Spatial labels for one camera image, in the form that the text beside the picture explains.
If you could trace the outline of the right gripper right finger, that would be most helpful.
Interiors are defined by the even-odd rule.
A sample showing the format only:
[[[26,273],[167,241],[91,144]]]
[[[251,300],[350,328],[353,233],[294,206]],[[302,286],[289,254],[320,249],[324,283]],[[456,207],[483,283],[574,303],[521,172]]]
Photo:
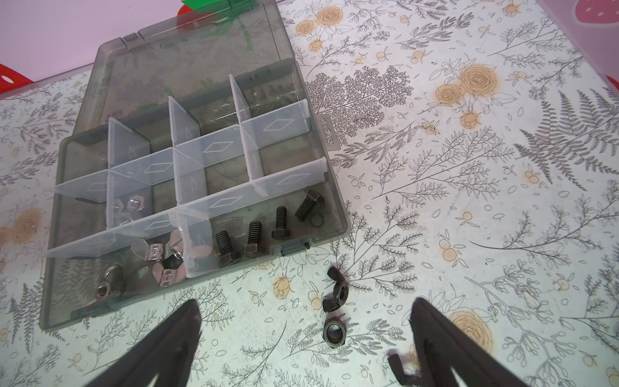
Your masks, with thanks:
[[[412,307],[410,326],[421,366],[409,378],[413,386],[523,386],[525,383],[497,362],[424,298]]]

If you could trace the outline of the small dark screw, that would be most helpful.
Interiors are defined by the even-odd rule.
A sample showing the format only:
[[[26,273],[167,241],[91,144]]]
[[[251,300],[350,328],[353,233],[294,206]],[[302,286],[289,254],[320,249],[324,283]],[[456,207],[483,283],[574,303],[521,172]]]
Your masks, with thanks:
[[[262,243],[263,225],[261,221],[252,221],[248,228],[248,241],[244,245],[243,254],[246,256],[261,256],[265,253]]]

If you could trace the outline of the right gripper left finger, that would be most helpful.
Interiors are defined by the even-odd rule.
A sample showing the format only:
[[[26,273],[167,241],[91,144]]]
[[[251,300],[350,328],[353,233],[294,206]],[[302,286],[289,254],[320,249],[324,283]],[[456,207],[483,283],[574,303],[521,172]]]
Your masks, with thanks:
[[[186,386],[200,335],[201,313],[190,299],[88,385]]]

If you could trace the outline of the black hex bolt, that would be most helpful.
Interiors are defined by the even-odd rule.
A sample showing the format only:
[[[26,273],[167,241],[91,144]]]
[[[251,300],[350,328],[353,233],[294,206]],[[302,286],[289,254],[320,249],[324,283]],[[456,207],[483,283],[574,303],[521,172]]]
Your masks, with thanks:
[[[325,203],[325,198],[322,196],[317,190],[314,188],[308,188],[306,190],[306,197],[295,212],[295,217],[301,221],[305,222],[308,216],[311,214],[313,209],[318,204]]]

